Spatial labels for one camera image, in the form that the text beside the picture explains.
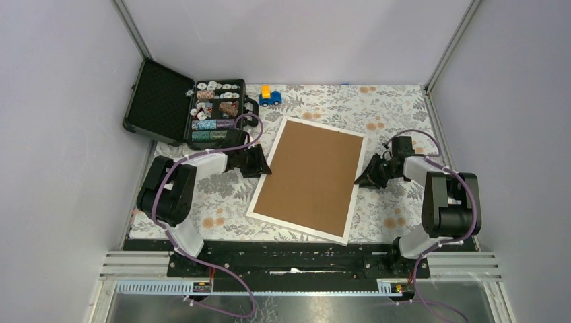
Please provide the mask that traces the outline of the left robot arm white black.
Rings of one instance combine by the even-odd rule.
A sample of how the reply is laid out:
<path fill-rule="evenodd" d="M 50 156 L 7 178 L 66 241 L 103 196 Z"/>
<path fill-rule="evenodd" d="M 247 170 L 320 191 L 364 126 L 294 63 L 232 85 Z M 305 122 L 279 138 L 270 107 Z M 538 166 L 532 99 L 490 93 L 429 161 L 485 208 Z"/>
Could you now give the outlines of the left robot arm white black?
<path fill-rule="evenodd" d="M 205 274 L 209 259 L 201 250 L 204 240 L 189 218 L 196 184 L 213 175 L 238 169 L 243 178 L 272 174 L 261 145 L 254 144 L 246 131 L 227 129 L 198 131 L 215 139 L 212 149 L 174 161 L 155 157 L 137 195 L 136 207 L 159 226 L 185 256 L 183 268 L 194 277 Z"/>

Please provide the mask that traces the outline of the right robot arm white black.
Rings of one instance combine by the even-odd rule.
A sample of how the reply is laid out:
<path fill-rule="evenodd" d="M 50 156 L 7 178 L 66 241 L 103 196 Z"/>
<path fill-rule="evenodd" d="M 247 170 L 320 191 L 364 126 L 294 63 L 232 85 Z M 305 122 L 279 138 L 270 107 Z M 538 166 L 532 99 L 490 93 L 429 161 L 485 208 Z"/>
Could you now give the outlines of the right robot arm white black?
<path fill-rule="evenodd" d="M 413 148 L 410 136 L 389 139 L 388 157 L 374 154 L 356 178 L 360 188 L 386 188 L 402 179 L 423 188 L 421 223 L 405 236 L 395 238 L 387 253 L 363 260 L 365 273 L 403 277 L 418 270 L 423 258 L 436 249 L 465 241 L 481 229 L 478 179 L 475 174 L 441 166 Z"/>

